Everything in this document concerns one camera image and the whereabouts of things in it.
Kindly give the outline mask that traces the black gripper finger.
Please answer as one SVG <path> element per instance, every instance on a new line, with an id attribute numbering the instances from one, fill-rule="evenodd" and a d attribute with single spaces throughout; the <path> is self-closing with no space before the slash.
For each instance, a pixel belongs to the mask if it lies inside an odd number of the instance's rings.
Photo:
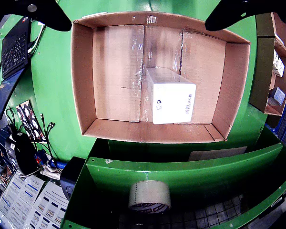
<path id="1" fill-rule="evenodd" d="M 205 21 L 208 31 L 219 31 L 250 16 L 277 13 L 286 23 L 286 0 L 222 0 Z"/>
<path id="2" fill-rule="evenodd" d="M 5 15 L 29 17 L 57 31 L 70 31 L 71 20 L 54 0 L 0 0 L 0 22 Z"/>

